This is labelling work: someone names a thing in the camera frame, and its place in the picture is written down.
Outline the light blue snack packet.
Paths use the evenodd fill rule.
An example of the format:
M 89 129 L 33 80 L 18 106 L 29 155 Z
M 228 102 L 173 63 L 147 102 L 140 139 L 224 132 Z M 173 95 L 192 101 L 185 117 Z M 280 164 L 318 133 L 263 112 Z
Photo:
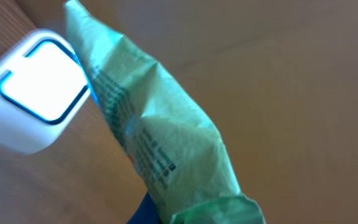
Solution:
M 80 2 L 64 7 L 67 39 L 161 222 L 264 223 L 217 127 L 163 65 Z

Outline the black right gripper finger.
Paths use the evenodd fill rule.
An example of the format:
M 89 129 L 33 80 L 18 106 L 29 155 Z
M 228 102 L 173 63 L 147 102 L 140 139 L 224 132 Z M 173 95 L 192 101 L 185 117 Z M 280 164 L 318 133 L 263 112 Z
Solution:
M 127 224 L 161 224 L 155 204 L 148 192 Z

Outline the white barcode scanner stand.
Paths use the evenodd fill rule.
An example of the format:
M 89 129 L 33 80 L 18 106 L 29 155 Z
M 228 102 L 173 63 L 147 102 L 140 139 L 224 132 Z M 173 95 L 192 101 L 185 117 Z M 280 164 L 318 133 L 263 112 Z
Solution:
M 72 46 L 35 30 L 0 58 L 0 147 L 33 154 L 54 143 L 91 91 Z

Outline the brown cardboard back panel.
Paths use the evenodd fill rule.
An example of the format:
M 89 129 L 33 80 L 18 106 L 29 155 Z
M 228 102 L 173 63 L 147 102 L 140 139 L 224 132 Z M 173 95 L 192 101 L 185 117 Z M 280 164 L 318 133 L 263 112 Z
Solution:
M 269 223 L 358 223 L 358 1 L 85 1 L 220 130 Z

